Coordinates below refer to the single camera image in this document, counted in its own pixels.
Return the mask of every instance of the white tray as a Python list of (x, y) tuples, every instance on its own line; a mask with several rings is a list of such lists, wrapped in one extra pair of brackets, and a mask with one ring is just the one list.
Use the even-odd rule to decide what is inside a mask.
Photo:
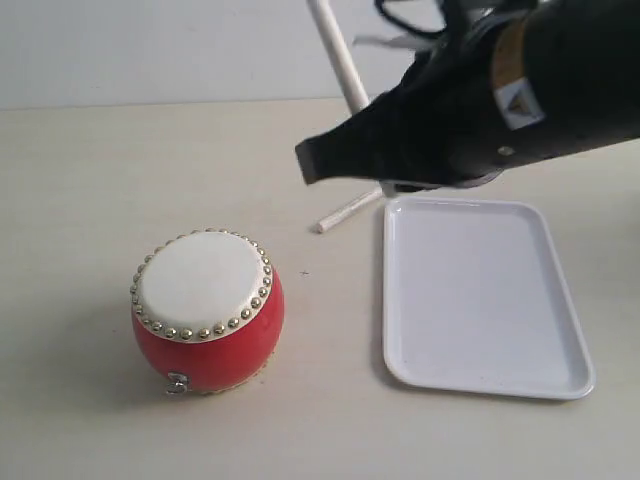
[(546, 223), (519, 203), (387, 204), (384, 355), (417, 387), (574, 400), (595, 383)]

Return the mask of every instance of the white table surface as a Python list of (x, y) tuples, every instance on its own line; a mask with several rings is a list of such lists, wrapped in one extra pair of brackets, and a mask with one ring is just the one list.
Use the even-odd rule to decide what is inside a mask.
[[(640, 145), (438, 193), (544, 213), (595, 391), (408, 391), (381, 356), (380, 208), (308, 231), (370, 186), (301, 180), (294, 145), (345, 116), (340, 100), (0, 113), (0, 479), (638, 476)], [(150, 249), (205, 226), (268, 247), (286, 325), (258, 378), (176, 400), (136, 348), (128, 289)]]

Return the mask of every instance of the small drum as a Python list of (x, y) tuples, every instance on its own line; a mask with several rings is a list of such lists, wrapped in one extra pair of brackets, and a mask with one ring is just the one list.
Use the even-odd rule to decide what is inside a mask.
[(133, 330), (167, 393), (220, 392), (257, 373), (284, 320), (276, 270), (226, 230), (180, 235), (148, 255), (131, 286)]

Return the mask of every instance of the warning label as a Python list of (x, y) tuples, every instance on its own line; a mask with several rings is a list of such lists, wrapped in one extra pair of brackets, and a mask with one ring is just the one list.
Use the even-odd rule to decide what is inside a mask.
[(505, 29), (493, 57), (492, 82), (498, 108), (511, 130), (541, 122), (545, 114), (525, 76), (522, 52), (526, 20)]

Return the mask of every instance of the tray rim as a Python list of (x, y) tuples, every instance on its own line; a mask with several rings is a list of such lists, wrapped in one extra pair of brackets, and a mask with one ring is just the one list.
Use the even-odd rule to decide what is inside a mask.
[[(553, 263), (553, 270), (555, 275), (558, 277), (558, 282), (561, 289), (561, 294), (563, 300), (566, 304), (567, 312), (571, 318), (571, 327), (573, 330), (573, 334), (576, 336), (576, 340), (578, 341), (580, 357), (582, 362), (584, 363), (584, 367), (587, 372), (586, 382), (583, 386), (577, 389), (572, 390), (563, 390), (558, 391), (556, 393), (550, 393), (549, 391), (540, 391), (540, 390), (529, 390), (525, 388), (461, 388), (460, 386), (446, 385), (445, 383), (434, 383), (427, 381), (416, 381), (413, 378), (407, 377), (402, 370), (395, 364), (393, 357), (391, 356), (391, 351), (393, 350), (389, 346), (389, 333), (393, 328), (393, 320), (389, 318), (389, 302), (388, 302), (388, 294), (389, 291), (389, 262), (392, 255), (392, 240), (390, 239), (390, 222), (392, 220), (392, 216), (398, 206), (403, 205), (405, 203), (424, 203), (424, 204), (455, 204), (455, 205), (496, 205), (496, 206), (511, 206), (518, 207), (521, 209), (528, 210), (531, 214), (533, 214), (537, 221), (539, 222), (542, 232), (544, 235), (544, 241), (550, 251), (551, 261)], [(582, 329), (582, 325), (580, 323), (580, 319), (578, 317), (577, 311), (575, 309), (575, 305), (573, 302), (573, 298), (571, 295), (571, 291), (569, 289), (569, 285), (567, 283), (564, 270), (562, 269), (562, 265), (560, 263), (560, 259), (558, 256), (558, 252), (555, 247), (555, 243), (551, 236), (551, 230), (546, 221), (546, 218), (542, 214), (542, 212), (536, 208), (535, 206), (518, 201), (505, 201), (505, 200), (476, 200), (476, 199), (468, 199), (468, 198), (451, 198), (451, 197), (430, 197), (430, 196), (420, 196), (420, 195), (406, 195), (402, 197), (397, 197), (395, 199), (389, 200), (384, 207), (384, 232), (383, 232), (383, 299), (382, 299), (382, 338), (383, 338), (383, 357), (384, 362), (387, 366), (389, 372), (400, 382), (405, 385), (411, 387), (417, 387), (425, 390), (439, 390), (439, 391), (450, 391), (450, 392), (462, 392), (462, 393), (472, 393), (472, 394), (481, 394), (481, 395), (495, 395), (495, 396), (504, 396), (504, 397), (521, 397), (521, 398), (531, 398), (531, 399), (545, 399), (545, 400), (559, 400), (559, 401), (572, 401), (579, 400), (586, 396), (588, 396), (595, 389), (596, 384), (596, 372), (595, 367), (589, 353), (589, 348), (587, 346), (586, 338), (584, 335), (584, 331)]]

